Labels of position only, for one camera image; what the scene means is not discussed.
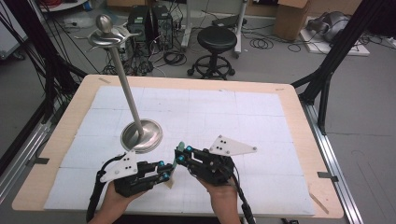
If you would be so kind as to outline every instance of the electronic equipment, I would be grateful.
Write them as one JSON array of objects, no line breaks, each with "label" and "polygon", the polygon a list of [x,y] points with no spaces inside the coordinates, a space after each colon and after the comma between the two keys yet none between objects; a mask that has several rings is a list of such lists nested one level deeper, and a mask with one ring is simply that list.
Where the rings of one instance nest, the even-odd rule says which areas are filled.
[{"label": "electronic equipment", "polygon": [[234,185],[242,201],[241,207],[247,223],[255,224],[250,205],[238,178],[233,173],[235,165],[230,156],[256,151],[256,147],[250,147],[220,135],[210,149],[199,150],[190,146],[184,147],[184,143],[181,142],[175,149],[175,162],[185,166],[191,175],[214,186]]},{"label": "electronic equipment", "polygon": [[325,12],[320,17],[309,20],[305,29],[308,31],[316,31],[318,35],[322,35],[324,40],[333,43],[347,26],[349,18],[339,11]]},{"label": "electronic equipment", "polygon": [[[113,161],[118,162],[111,169],[105,171],[106,167]],[[96,174],[95,185],[86,214],[87,222],[94,216],[106,182],[114,180],[115,191],[127,198],[136,193],[153,189],[155,185],[168,181],[174,169],[175,166],[170,163],[165,164],[163,161],[136,162],[134,150],[108,160]]]},{"label": "electronic equipment", "polygon": [[173,47],[173,20],[168,8],[154,6],[151,10],[154,36],[159,49],[171,49]]},{"label": "electronic equipment", "polygon": [[135,42],[144,42],[149,46],[153,40],[151,17],[148,6],[132,6],[126,28],[129,33],[142,33],[134,38]]}]

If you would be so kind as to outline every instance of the floor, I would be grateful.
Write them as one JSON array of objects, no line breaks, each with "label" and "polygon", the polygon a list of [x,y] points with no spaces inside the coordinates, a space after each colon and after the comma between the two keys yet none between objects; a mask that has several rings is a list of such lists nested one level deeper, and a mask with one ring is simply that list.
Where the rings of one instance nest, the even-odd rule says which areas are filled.
[{"label": "floor", "polygon": [[[125,22],[125,16],[107,9],[94,10],[90,16],[108,13],[116,24]],[[195,18],[194,24],[208,25],[212,15],[205,19]],[[272,19],[247,18],[247,28],[273,24]],[[72,31],[71,36],[86,36],[93,30],[82,28]],[[255,30],[270,34],[271,27]],[[196,43],[196,33],[191,35],[190,46],[185,53],[187,61],[181,66],[161,66],[147,76],[181,77],[187,76],[191,64],[205,51]],[[65,34],[64,44],[72,64],[80,69],[97,72],[82,57]],[[74,40],[79,48],[90,48],[85,40]],[[288,43],[272,41],[270,49],[257,49],[250,46],[250,40],[243,38],[242,54],[238,59],[231,52],[227,57],[236,74],[230,81],[291,83],[314,72],[326,55],[308,53],[301,45],[298,49]],[[396,223],[396,50],[383,41],[382,44],[369,43],[365,47],[369,57],[347,56],[336,70],[330,89],[326,130],[334,153],[344,172],[346,182],[359,208],[364,223]],[[86,53],[98,71],[106,65],[106,54],[101,49]],[[30,118],[43,100],[41,85],[29,60],[8,59],[0,61],[0,155],[9,147],[24,123]],[[16,180],[13,189],[0,204],[2,223],[83,223],[85,214],[58,212],[18,212],[11,208],[13,198],[29,174],[26,167]],[[312,220],[300,218],[300,223],[347,223],[345,218]],[[279,218],[257,218],[257,223],[281,223]]]}]

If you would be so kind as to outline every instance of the chair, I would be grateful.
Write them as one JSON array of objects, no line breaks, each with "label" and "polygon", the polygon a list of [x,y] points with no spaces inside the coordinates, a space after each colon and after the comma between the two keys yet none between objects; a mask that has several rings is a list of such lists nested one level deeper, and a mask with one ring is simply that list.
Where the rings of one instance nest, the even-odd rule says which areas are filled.
[{"label": "chair", "polygon": [[[224,27],[209,26],[198,33],[197,39],[198,43],[212,54],[199,58],[187,71],[189,76],[192,76],[195,70],[202,75],[201,78],[221,77],[227,80],[227,75],[233,76],[235,74],[230,62],[219,56],[219,54],[235,47],[237,40],[232,31]],[[202,63],[202,60],[206,58],[210,58],[209,63]],[[225,63],[218,65],[218,59]]]}]

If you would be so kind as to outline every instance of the human hand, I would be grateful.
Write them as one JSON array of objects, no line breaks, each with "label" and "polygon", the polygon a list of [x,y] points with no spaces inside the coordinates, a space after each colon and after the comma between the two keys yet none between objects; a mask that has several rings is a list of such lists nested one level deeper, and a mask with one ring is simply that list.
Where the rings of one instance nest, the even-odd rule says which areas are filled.
[{"label": "human hand", "polygon": [[234,186],[213,186],[197,178],[210,194],[213,212],[221,224],[240,224],[237,209],[237,192]]},{"label": "human hand", "polygon": [[145,191],[125,198],[118,194],[114,187],[114,182],[108,183],[105,199],[99,212],[93,217],[89,224],[110,224],[119,218],[128,204],[134,199],[140,197]]}]

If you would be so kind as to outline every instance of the metal rod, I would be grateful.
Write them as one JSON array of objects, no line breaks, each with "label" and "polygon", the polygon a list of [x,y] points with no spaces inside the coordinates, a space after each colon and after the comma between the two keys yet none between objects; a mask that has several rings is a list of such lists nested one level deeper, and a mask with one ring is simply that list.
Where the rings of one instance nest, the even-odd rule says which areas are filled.
[{"label": "metal rod", "polygon": [[361,37],[365,28],[372,22],[373,18],[380,12],[386,3],[385,0],[363,0],[356,9],[346,28],[340,34],[339,39],[334,43],[329,54],[323,60],[319,69],[313,74],[303,77],[293,82],[291,85],[296,88],[308,83],[304,92],[299,96],[302,101],[312,105],[315,98],[321,92],[318,123],[322,133],[325,134],[324,126],[326,119],[327,100],[329,96],[330,81],[335,70],[345,59],[350,49]]},{"label": "metal rod", "polygon": [[134,117],[134,124],[136,125],[137,131],[139,135],[143,135],[143,127],[142,123],[140,122],[139,115],[137,114],[136,106],[134,105],[134,97],[131,93],[131,87],[129,86],[128,79],[125,76],[125,72],[122,67],[119,51],[117,47],[109,48],[111,58],[113,59],[114,64],[116,65],[117,74],[120,78],[120,83],[122,89],[125,93],[126,101],[128,102],[128,106],[131,109],[132,117]]}]

